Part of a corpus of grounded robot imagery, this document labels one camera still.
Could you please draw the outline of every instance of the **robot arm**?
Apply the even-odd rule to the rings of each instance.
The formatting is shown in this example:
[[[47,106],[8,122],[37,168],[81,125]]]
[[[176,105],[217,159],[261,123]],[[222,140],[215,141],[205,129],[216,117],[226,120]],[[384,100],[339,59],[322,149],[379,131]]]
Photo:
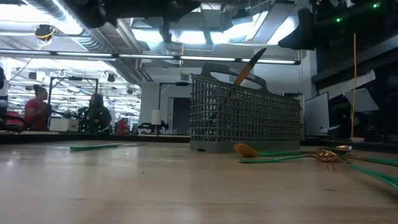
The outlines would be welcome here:
[[[117,26],[117,19],[132,17],[162,17],[164,28],[160,34],[165,42],[169,37],[169,22],[178,22],[198,8],[199,0],[65,0],[66,4],[88,28],[98,28],[106,22]]]
[[[4,70],[0,67],[0,115],[7,113],[8,88],[8,80],[4,76]]]

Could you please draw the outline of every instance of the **table surface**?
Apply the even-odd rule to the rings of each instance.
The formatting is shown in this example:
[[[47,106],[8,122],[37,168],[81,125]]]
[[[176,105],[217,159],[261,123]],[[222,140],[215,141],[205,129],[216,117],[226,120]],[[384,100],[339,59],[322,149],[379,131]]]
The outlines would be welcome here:
[[[19,134],[83,134],[79,132],[58,132],[58,131],[23,131]],[[0,134],[18,134],[9,131],[0,130]],[[156,134],[139,134],[138,136],[145,136],[145,137],[176,137],[176,138],[190,138],[189,135],[177,135],[177,134],[160,134],[157,136]]]
[[[312,158],[240,164],[237,154],[193,152],[188,144],[173,143],[68,150],[107,143],[115,142],[0,146],[1,223],[396,224],[398,220],[397,191],[344,164]],[[355,164],[398,176],[396,167]]]

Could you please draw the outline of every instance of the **green-handled spoon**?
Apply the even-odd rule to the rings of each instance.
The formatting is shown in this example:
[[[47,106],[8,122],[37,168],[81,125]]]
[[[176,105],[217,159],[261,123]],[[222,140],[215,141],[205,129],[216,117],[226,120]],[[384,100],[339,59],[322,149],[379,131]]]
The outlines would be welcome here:
[[[350,159],[357,159],[357,160],[362,160],[362,161],[367,161],[367,162],[375,162],[379,164],[385,164],[385,165],[390,165],[390,166],[396,166],[398,167],[398,161],[397,160],[391,160],[391,159],[381,159],[373,156],[354,156],[354,155],[349,155],[349,152],[351,152],[352,147],[351,146],[338,146],[338,147],[326,147],[324,148],[328,151],[331,152],[342,152],[343,154],[346,155],[347,158]],[[287,152],[259,152],[258,156],[260,157],[273,157],[273,156],[294,156],[294,155],[302,155],[305,154],[306,152],[300,152],[300,151],[287,151]]]
[[[393,186],[393,188],[395,188],[395,189],[398,189],[398,177],[392,177],[392,176],[382,174],[382,173],[374,171],[374,170],[365,169],[363,167],[359,167],[359,166],[356,166],[356,165],[350,164],[350,163],[345,163],[345,164],[347,164],[348,166],[350,166],[358,171],[361,171],[367,175],[370,175],[376,179],[379,179],[382,182],[384,182],[385,184]]]
[[[239,161],[242,163],[252,163],[252,164],[262,164],[262,163],[272,163],[272,162],[282,162],[291,159],[301,159],[306,157],[315,158],[314,155],[299,155],[299,156],[290,156],[290,157],[282,157],[282,158],[275,158],[275,159],[243,159],[240,158]]]

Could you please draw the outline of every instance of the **ceiling duct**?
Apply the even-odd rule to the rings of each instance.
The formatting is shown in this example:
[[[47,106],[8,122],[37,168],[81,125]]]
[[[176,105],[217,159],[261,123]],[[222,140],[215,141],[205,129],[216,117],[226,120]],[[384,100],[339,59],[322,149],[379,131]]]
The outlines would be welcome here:
[[[103,37],[103,35],[97,31],[96,29],[88,30],[85,26],[81,24],[80,21],[75,19],[75,16],[72,15],[71,10],[65,5],[63,1],[57,0],[23,0],[25,3],[35,7],[37,10],[41,12],[51,15],[54,19],[57,19],[60,22],[66,22],[68,18],[73,18],[83,29],[82,35],[86,36],[84,38],[75,38],[73,39],[78,44],[83,46],[88,51],[92,52],[114,52],[114,47],[110,45],[107,40]],[[121,59],[117,59],[114,62],[106,62],[113,66],[117,71],[120,72],[120,75],[129,83],[140,83],[142,81],[141,76],[131,69],[129,65],[123,62]]]
[[[25,3],[22,0],[1,0],[1,4],[14,4],[14,5],[24,5]]]
[[[268,43],[276,30],[284,23],[286,18],[292,12],[294,7],[295,2],[293,1],[275,1],[253,40]]]
[[[248,15],[253,16],[264,11],[269,11],[274,1],[275,0],[232,0],[223,4],[221,7],[221,30],[225,31],[231,28],[233,22],[236,22],[236,19],[246,18],[247,22],[247,19],[250,19]]]

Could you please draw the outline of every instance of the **wall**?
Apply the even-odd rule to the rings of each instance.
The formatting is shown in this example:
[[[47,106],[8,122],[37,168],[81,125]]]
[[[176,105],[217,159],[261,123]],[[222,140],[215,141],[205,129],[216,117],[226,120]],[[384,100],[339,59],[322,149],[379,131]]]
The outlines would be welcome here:
[[[174,98],[172,109],[172,117],[169,110],[169,124],[171,128],[177,130],[177,134],[189,134],[191,99],[190,98]]]
[[[371,70],[367,74],[361,75],[360,77],[357,78],[356,87],[369,83],[375,79],[376,75],[374,71]],[[353,88],[354,88],[354,78],[338,84],[328,86],[326,88],[319,89],[319,94],[329,93],[329,100],[330,100],[336,96],[339,96],[347,91],[352,90]]]
[[[168,103],[170,97],[191,98],[191,86],[162,85],[160,97],[160,116],[163,121],[167,121]],[[141,112],[139,122],[149,122],[152,118],[152,110],[158,108],[159,102],[159,83],[143,83],[141,93]]]
[[[271,93],[282,92],[296,93],[301,91],[299,79],[300,66],[298,65],[266,65],[257,64],[252,73],[265,79],[267,88]],[[244,86],[253,87],[249,82]]]

